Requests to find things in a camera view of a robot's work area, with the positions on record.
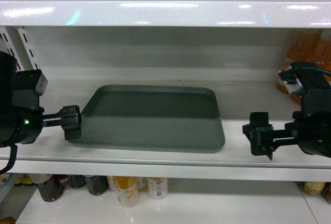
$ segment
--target plastic tray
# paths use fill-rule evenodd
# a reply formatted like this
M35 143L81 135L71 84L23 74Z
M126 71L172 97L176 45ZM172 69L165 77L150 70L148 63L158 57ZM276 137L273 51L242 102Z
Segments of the plastic tray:
M81 138L70 142L84 147L215 153L225 138L210 89L106 85L82 111Z

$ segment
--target orange bottle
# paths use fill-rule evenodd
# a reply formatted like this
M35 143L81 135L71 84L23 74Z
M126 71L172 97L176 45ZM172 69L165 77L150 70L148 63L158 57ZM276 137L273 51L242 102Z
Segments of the orange bottle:
M314 51L307 55L305 62L316 63L323 69L331 69L331 30L326 29L322 32ZM301 97L291 96L291 100L301 104Z
M318 29L300 30L296 43L288 51L282 70L288 70L292 62L303 62L306 56L314 51L319 38L320 32ZM280 79L277 82L276 88L288 94L288 90Z

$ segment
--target plastic bottle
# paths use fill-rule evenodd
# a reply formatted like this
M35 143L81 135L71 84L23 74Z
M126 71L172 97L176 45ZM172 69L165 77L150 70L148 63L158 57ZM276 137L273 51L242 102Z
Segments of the plastic bottle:
M84 175L88 192L94 196L101 195L108 189L106 176Z
M107 176L107 180L108 180L109 188L110 188L111 190L116 191L116 186L115 186L115 183L114 183L114 178L113 178L113 176Z
M67 175L67 176L71 188L78 189L85 185L85 179L83 175Z
M319 39L318 29L301 29L295 44L288 51L282 70L288 70L292 62L303 62L309 54L313 53ZM276 88L283 93L289 93L280 79Z
M308 195L318 195L322 193L325 182L298 182L299 189Z
M52 174L29 174L29 177L44 201L53 202L62 196L64 189L58 177Z
M321 68L326 68L331 64L331 30L325 29L319 42L317 43L314 52L309 54L306 62L314 62Z
M148 177L147 178L149 195L154 199L162 199L168 194L168 178Z
M138 178L134 176L114 176L116 195L121 205L131 207L138 202Z
M322 192L323 198L331 204L331 183L327 183Z

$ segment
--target shelf surface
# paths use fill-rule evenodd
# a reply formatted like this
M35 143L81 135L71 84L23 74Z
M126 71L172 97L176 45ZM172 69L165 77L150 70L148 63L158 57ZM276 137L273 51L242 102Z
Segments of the shelf surface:
M276 181L331 181L331 159L304 154L298 146L280 147L274 160L253 156L242 134L250 112L268 111L275 129L283 129L298 110L288 95L276 90L274 82L153 82L156 85L196 86L212 89L218 100L225 134L224 147L215 154L111 150L76 147L64 140L60 127L44 128L34 144L19 145L11 170L17 173L98 174L166 176ZM100 86L120 82L53 80L41 97L46 113L62 106L83 108ZM9 149L0 150L4 167Z
M0 25L329 28L331 0L0 0Z
M169 180L169 193L151 199L146 189L133 207L122 207L114 191L92 196L67 188L55 202L38 191L19 223L292 223L313 224L314 216L293 182Z

